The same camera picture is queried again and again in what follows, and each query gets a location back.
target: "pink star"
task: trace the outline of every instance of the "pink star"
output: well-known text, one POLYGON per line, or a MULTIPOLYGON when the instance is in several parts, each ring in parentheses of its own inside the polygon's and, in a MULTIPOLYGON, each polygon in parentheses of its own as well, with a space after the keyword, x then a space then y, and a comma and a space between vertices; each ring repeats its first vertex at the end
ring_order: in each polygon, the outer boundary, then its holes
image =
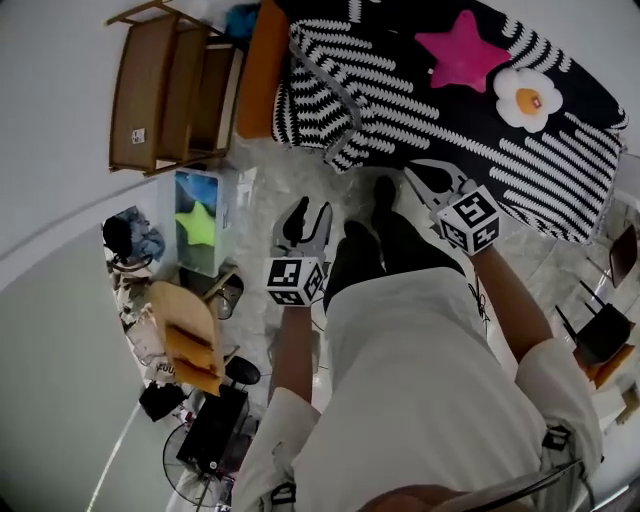
POLYGON ((487 74, 511 59, 507 50, 480 39, 476 18, 468 10, 460 13, 449 32, 416 34, 415 38, 438 61, 431 76, 434 88, 460 84, 485 92, 487 74))

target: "cable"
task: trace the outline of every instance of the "cable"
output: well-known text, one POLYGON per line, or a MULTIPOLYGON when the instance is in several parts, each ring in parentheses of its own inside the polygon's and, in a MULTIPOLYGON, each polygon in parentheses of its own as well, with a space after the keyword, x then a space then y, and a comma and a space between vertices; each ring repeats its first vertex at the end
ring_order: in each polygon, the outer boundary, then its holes
POLYGON ((471 290, 471 295, 476 301, 478 306, 478 313, 480 314, 480 319, 484 323, 484 331, 485 335, 487 334, 488 326, 487 323, 491 322, 491 318, 487 315, 486 307, 487 307, 487 298, 483 293, 480 293, 480 282, 478 280, 478 274, 476 274, 476 286, 474 287, 471 283, 468 283, 469 290, 471 290))

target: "black fan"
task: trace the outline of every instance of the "black fan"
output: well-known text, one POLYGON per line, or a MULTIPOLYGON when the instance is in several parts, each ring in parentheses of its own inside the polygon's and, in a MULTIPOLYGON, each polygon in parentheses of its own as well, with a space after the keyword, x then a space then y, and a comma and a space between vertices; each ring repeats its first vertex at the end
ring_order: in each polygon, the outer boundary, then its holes
POLYGON ((230 510, 232 478, 220 474, 216 468, 203 472, 196 465, 188 465, 178 459, 189 428, 188 423, 183 423, 171 432, 164 444, 164 474, 180 497, 196 506, 196 511, 214 507, 220 511, 230 510))

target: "egg plush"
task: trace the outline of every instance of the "egg plush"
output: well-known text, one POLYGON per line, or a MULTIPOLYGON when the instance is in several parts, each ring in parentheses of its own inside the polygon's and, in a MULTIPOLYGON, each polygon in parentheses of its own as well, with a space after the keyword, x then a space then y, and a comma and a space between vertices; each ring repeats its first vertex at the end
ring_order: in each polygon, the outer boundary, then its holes
POLYGON ((494 81, 498 96, 496 108, 500 117, 514 128, 529 133, 542 130, 549 115, 562 106, 562 94, 553 81, 533 69, 503 69, 494 81))

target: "green star plush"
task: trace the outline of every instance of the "green star plush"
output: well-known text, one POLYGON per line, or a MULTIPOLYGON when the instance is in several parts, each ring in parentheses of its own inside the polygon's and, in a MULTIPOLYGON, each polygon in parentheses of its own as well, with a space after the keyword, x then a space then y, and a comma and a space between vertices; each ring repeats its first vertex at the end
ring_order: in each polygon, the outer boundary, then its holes
POLYGON ((187 231, 189 245, 215 245, 216 221, 200 201, 195 202, 191 213, 176 213, 176 220, 187 231))

